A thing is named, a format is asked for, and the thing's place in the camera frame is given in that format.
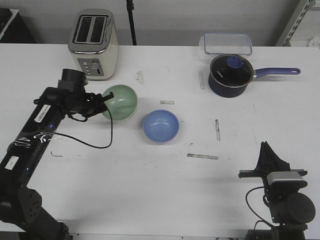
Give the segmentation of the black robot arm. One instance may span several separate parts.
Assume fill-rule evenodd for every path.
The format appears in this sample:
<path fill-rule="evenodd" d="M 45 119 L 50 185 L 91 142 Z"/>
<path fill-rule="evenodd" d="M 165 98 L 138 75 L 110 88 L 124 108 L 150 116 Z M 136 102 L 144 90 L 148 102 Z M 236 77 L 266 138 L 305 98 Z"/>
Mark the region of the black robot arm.
<path fill-rule="evenodd" d="M 86 75 L 67 69 L 57 87 L 48 87 L 34 100 L 36 108 L 7 148 L 0 163 L 0 220 L 24 230 L 28 240 L 71 240 L 69 228 L 55 220 L 43 207 L 42 197 L 28 182 L 65 117 L 88 118 L 108 110 L 105 102 L 114 97 L 87 93 Z"/>
<path fill-rule="evenodd" d="M 241 170 L 239 178 L 261 178 L 263 203 L 268 207 L 272 222 L 262 217 L 258 222 L 269 230 L 253 228 L 247 231 L 247 240 L 303 240 L 304 231 L 316 216 L 316 208 L 309 197 L 299 190 L 308 183 L 307 170 L 291 169 L 265 141 L 260 145 L 257 165 L 253 170 Z"/>

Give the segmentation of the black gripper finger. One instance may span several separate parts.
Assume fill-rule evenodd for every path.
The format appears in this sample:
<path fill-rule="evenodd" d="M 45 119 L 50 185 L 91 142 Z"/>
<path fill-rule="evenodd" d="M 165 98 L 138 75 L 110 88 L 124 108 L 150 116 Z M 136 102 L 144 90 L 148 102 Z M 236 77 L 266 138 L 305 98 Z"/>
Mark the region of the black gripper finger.
<path fill-rule="evenodd" d="M 103 101 L 108 101 L 108 100 L 113 99 L 113 98 L 114 98 L 114 93 L 113 93 L 113 92 L 110 92 L 108 95 L 103 96 L 103 97 L 102 97 L 102 100 L 103 100 Z"/>
<path fill-rule="evenodd" d="M 268 142 L 266 141 L 265 148 L 265 163 L 272 170 L 290 170 L 290 164 L 281 158 L 273 151 Z"/>
<path fill-rule="evenodd" d="M 260 144 L 260 151 L 256 165 L 256 170 L 262 170 L 266 166 L 266 144 L 266 141 Z"/>

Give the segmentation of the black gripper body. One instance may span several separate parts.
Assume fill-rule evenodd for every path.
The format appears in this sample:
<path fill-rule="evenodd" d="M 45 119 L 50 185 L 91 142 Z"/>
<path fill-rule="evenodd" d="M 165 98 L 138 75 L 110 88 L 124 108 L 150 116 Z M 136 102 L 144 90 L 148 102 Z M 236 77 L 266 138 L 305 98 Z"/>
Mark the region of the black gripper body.
<path fill-rule="evenodd" d="M 260 178 L 266 190 L 300 190 L 308 185 L 303 179 L 307 173 L 304 169 L 291 169 L 285 161 L 273 164 L 259 161 L 253 170 L 240 170 L 238 177 Z"/>
<path fill-rule="evenodd" d="M 86 122 L 89 118 L 108 110 L 105 103 L 107 100 L 108 95 L 85 93 L 82 100 L 77 101 L 75 107 L 68 112 L 68 117 L 77 122 Z M 83 119 L 73 117 L 75 114 L 80 114 Z"/>

